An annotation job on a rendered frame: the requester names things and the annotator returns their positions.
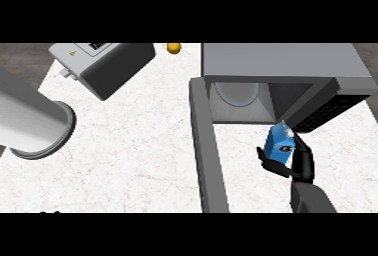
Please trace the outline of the grey toaster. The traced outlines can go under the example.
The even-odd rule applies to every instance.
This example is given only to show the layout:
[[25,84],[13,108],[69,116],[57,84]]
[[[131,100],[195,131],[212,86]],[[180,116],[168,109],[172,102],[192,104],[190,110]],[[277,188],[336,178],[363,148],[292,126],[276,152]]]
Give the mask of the grey toaster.
[[155,57],[152,43],[56,43],[48,52],[63,69],[104,101]]

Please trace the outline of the blue milk carton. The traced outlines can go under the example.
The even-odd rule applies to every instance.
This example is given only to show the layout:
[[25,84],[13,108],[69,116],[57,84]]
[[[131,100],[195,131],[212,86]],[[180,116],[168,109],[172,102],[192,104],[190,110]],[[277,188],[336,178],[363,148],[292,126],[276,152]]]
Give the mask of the blue milk carton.
[[265,144],[264,154],[270,160],[286,164],[289,155],[295,149],[293,132],[285,122],[277,123],[270,127]]

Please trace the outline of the grey microwave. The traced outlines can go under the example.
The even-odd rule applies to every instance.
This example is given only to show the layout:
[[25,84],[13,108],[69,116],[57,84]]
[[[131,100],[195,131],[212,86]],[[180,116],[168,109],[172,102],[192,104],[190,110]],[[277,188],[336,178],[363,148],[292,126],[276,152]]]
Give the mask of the grey microwave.
[[205,43],[212,122],[285,122],[308,133],[378,92],[348,43]]

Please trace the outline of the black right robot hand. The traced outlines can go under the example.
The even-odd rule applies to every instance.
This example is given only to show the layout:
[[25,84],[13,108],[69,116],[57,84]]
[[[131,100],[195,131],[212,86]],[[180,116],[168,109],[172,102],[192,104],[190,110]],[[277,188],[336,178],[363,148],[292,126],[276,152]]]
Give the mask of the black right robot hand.
[[257,155],[261,167],[285,178],[292,178],[293,182],[313,183],[314,180],[314,160],[311,148],[307,146],[298,134],[293,134],[295,149],[292,154],[292,165],[286,167],[277,161],[268,159],[261,148],[257,148]]

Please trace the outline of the white paper towel roll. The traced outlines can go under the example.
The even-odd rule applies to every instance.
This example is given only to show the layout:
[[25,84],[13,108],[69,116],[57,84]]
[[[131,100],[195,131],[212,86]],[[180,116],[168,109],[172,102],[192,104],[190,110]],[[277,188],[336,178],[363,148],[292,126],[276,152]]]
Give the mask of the white paper towel roll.
[[75,124],[71,106],[51,101],[0,67],[0,145],[20,158],[41,159],[65,145]]

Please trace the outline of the grey microwave door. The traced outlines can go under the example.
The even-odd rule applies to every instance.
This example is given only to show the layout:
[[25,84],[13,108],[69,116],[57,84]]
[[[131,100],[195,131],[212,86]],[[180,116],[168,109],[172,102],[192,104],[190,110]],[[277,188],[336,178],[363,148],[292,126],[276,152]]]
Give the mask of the grey microwave door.
[[227,213],[227,195],[202,77],[189,81],[189,104],[202,212]]

